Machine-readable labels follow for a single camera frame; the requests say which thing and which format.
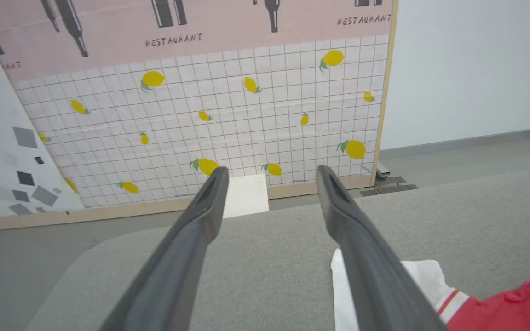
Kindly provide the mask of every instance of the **white panel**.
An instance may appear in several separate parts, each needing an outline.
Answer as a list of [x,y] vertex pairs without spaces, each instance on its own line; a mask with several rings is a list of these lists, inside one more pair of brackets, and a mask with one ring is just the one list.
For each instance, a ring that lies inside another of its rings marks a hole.
[[381,148],[530,130],[530,1],[400,0]]

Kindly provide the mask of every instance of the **lemon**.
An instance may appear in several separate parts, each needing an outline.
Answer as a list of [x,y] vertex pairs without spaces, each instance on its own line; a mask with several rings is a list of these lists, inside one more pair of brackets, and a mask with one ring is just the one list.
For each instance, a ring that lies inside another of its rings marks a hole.
[[309,121],[309,117],[308,117],[308,113],[303,113],[302,114],[302,118],[300,120],[300,124],[305,126],[306,124],[308,124],[308,121]]
[[343,153],[345,152],[345,149],[347,149],[347,155],[350,156],[351,159],[363,159],[365,157],[365,145],[361,141],[343,141],[337,147],[337,151],[339,150],[339,148],[340,151]]
[[374,96],[372,96],[372,94],[370,92],[365,92],[363,93],[363,98],[365,99],[365,101],[367,102],[372,102],[373,100],[375,100]]
[[130,193],[138,193],[138,186],[131,182],[119,182],[118,187],[123,188]]
[[328,69],[328,67],[336,67],[343,62],[343,59],[345,59],[343,52],[339,50],[332,50],[322,57],[320,60],[320,65],[318,65],[318,69],[322,71],[322,68]]
[[257,83],[250,77],[245,77],[244,78],[244,87],[246,87],[247,91],[251,92],[251,93],[259,93],[261,92],[263,89],[260,88]]
[[73,108],[74,111],[80,113],[81,115],[88,115],[91,113],[89,109],[83,107],[83,105],[76,100],[71,100],[71,108]]
[[194,167],[194,169],[200,168],[200,170],[206,174],[206,176],[210,176],[212,172],[215,170],[215,168],[219,167],[219,165],[216,163],[216,161],[210,160],[210,159],[195,159],[190,162],[190,168],[191,166]]
[[67,184],[69,184],[69,186],[73,189],[73,191],[75,191],[75,193],[79,194],[79,190],[77,190],[77,185],[75,185],[72,180],[70,180],[69,178],[65,178],[65,181],[67,181]]
[[49,142],[51,139],[49,136],[46,136],[42,132],[38,132],[38,136],[40,137],[40,140],[44,141],[45,143]]
[[140,133],[140,142],[143,143],[143,145],[146,145],[149,143],[149,136],[145,134],[144,132]]
[[267,163],[261,169],[264,169],[265,171],[269,171],[270,174],[273,176],[281,176],[282,175],[282,168],[279,166],[279,164],[275,163]]
[[198,115],[200,116],[200,119],[202,121],[205,121],[205,122],[212,121],[212,119],[213,119],[213,117],[212,116],[208,116],[208,114],[206,114],[205,111],[200,111],[198,113]]
[[141,79],[140,89],[143,90],[143,92],[147,93],[147,91],[151,90],[152,87],[161,86],[164,80],[165,76],[163,76],[158,71],[149,71],[145,73],[143,79]]

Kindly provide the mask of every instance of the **gray floor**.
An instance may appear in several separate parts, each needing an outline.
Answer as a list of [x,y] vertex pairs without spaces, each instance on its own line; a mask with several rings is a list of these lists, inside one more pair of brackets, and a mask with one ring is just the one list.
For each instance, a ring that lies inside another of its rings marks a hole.
[[[382,151],[392,176],[418,187],[530,169],[530,132]],[[359,190],[351,191],[353,195]],[[270,201],[271,209],[312,205],[308,195]],[[177,212],[0,231],[0,330],[23,330],[68,266],[118,235],[171,224]]]

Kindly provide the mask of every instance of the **red fabric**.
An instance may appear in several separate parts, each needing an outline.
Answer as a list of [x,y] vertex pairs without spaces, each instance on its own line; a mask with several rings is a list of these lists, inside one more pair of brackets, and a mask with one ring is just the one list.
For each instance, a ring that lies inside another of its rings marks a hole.
[[530,281],[488,299],[470,297],[447,326],[450,331],[530,330]]

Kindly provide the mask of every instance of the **white cloth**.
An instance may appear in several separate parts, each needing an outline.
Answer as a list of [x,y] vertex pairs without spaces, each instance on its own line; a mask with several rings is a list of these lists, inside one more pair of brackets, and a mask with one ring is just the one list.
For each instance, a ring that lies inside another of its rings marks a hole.
[[[402,264],[444,323],[447,323],[469,298],[465,293],[448,287],[439,262],[435,260],[402,261]],[[345,270],[343,253],[340,249],[334,251],[330,269],[333,273],[334,329],[335,331],[358,331],[355,306],[353,306],[347,270]]]

